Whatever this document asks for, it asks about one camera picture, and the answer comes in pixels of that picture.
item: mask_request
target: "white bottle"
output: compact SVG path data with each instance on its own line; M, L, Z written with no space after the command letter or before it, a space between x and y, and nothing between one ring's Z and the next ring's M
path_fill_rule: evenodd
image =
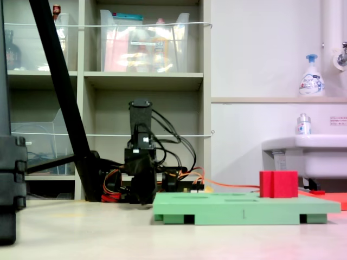
M311 134L311 118L306 114L298 118L298 134Z
M314 60L316 54L306 56L309 60L309 67L305 72L299 88L299 97L306 96L325 96L325 85L322 75L317 71Z

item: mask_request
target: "sink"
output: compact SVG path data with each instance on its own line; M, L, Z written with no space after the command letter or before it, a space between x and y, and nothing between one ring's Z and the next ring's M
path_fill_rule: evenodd
M294 135L264 141L262 150L275 160L271 167L265 155L265 170L294 170L304 178L347 178L347 135Z

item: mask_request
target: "pump bottle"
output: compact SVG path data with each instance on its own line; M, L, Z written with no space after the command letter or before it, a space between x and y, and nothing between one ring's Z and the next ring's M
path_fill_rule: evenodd
M299 97L325 96L324 80L314 63L317 57L316 54L306 56L306 59L309 60L309 67L301 80Z

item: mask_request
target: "white floor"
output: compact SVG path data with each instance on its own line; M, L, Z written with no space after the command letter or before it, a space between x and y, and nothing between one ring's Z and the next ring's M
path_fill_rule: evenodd
M151 209L84 201L29 201L1 260L347 259L347 212L326 225L159 225Z

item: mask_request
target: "green foam base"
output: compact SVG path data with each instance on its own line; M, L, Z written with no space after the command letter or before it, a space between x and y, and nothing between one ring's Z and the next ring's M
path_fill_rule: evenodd
M257 192L158 193L155 221L196 225L297 225L326 223L327 213L339 213L340 203L313 197L260 198Z

